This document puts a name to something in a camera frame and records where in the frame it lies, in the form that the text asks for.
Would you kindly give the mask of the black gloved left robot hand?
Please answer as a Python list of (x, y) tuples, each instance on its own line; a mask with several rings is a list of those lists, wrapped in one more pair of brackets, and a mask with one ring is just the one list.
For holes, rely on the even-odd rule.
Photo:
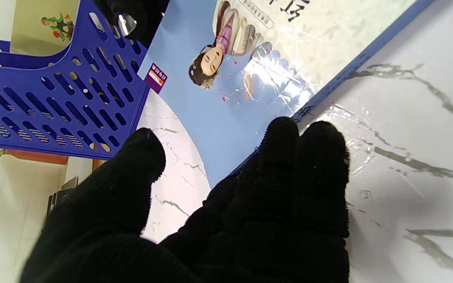
[(160, 243), (141, 237), (166, 165), (140, 128), (47, 215), (21, 283), (347, 283), (344, 136), (273, 120), (257, 152)]

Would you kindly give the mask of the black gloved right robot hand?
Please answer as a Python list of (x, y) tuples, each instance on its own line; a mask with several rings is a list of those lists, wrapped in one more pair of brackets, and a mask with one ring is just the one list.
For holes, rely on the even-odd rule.
[(94, 0), (94, 5), (122, 35), (149, 48), (169, 5), (168, 0)]

